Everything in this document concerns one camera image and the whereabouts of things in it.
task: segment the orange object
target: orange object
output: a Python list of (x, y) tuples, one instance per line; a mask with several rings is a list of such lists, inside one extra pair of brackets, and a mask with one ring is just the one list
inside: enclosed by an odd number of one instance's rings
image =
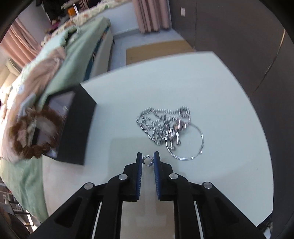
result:
[(67, 9), (67, 12), (69, 14), (69, 18), (72, 18), (76, 15), (76, 11), (75, 11), (74, 7), (70, 7), (69, 9)]

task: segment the yellow mat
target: yellow mat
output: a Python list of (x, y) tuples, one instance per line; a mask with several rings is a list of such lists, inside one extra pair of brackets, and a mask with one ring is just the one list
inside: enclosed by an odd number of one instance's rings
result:
[(185, 40), (160, 42), (140, 47), (129, 48), (126, 51), (126, 64), (132, 64), (157, 57), (180, 53), (194, 52), (195, 50)]

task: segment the black box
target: black box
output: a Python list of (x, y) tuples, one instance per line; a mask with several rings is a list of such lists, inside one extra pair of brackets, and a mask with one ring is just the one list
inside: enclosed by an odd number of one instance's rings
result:
[[(60, 129), (58, 146), (44, 155), (60, 162), (83, 165), (96, 102), (79, 84), (49, 95), (45, 105), (59, 112), (58, 109), (64, 109), (66, 119)], [(32, 145), (40, 145), (44, 141), (46, 135), (36, 128)]]

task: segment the round table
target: round table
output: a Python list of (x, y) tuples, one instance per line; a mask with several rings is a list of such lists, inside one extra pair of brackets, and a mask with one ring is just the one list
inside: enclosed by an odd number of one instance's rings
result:
[[(52, 214), (84, 183), (96, 185), (123, 172), (137, 152), (153, 155), (190, 182), (212, 182), (255, 225), (273, 209), (273, 173), (267, 141), (248, 97), (212, 52), (180, 54), (141, 62), (95, 77), (82, 84), (97, 102), (85, 165), (43, 158), (47, 209)], [(191, 122), (204, 135), (202, 155), (173, 158), (136, 124), (148, 108), (176, 110), (187, 106)], [(175, 153), (197, 153), (201, 137), (188, 127)], [(124, 203), (121, 238), (172, 238), (173, 203), (156, 196), (153, 167), (143, 167), (140, 200)]]

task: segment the dark wooden wardrobe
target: dark wooden wardrobe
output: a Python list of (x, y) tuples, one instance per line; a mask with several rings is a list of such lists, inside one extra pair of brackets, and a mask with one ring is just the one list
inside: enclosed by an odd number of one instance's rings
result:
[[(294, 44), (259, 0), (169, 0), (173, 28), (196, 51), (213, 51), (250, 97), (273, 166), (271, 238), (294, 233)], [(275, 59), (272, 68), (266, 74)], [(263, 80), (258, 90), (254, 90)]]

